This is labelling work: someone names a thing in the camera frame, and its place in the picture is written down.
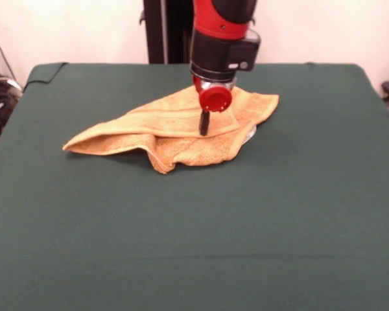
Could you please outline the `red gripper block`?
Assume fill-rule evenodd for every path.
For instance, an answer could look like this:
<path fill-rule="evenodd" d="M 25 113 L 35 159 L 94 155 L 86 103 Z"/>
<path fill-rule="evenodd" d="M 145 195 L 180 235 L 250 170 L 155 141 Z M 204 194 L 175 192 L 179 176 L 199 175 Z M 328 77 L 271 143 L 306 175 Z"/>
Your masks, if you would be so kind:
<path fill-rule="evenodd" d="M 198 101 L 202 108 L 200 115 L 199 133 L 206 136 L 209 129 L 210 113 L 223 112 L 232 103 L 232 89 L 237 78 L 227 81 L 214 81 L 193 75 L 193 84 L 198 93 Z"/>

